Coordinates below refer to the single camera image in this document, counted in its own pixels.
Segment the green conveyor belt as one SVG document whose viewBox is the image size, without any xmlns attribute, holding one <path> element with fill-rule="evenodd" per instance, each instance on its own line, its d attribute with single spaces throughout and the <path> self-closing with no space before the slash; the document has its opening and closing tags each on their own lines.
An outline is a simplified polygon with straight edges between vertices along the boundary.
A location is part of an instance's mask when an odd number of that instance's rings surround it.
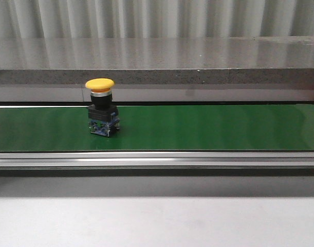
<svg viewBox="0 0 314 247">
<path fill-rule="evenodd" d="M 103 137 L 85 107 L 0 108 L 0 152 L 314 151 L 314 104 L 122 106 L 119 116 Z"/>
</svg>

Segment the grey speckled stone counter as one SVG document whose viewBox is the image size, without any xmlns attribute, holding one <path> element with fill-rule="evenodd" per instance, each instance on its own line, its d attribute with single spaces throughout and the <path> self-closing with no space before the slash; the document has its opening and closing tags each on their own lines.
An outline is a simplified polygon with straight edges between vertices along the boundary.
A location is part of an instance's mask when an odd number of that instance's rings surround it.
<svg viewBox="0 0 314 247">
<path fill-rule="evenodd" d="M 0 85 L 314 84 L 314 37 L 0 39 Z"/>
</svg>

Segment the white pleated curtain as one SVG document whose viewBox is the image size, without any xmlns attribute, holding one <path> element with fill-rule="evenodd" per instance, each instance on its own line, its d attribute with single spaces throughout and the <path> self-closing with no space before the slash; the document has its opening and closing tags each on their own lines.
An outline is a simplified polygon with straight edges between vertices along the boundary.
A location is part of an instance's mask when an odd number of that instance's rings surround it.
<svg viewBox="0 0 314 247">
<path fill-rule="evenodd" d="M 314 1 L 0 1 L 0 38 L 314 36 Z"/>
</svg>

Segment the aluminium conveyor frame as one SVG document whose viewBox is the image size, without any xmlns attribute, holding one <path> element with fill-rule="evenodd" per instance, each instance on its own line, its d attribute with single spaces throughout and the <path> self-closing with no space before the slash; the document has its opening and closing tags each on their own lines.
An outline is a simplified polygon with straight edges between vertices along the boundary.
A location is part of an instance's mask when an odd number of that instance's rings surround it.
<svg viewBox="0 0 314 247">
<path fill-rule="evenodd" d="M 1 176 L 314 176 L 314 152 L 1 152 Z"/>
</svg>

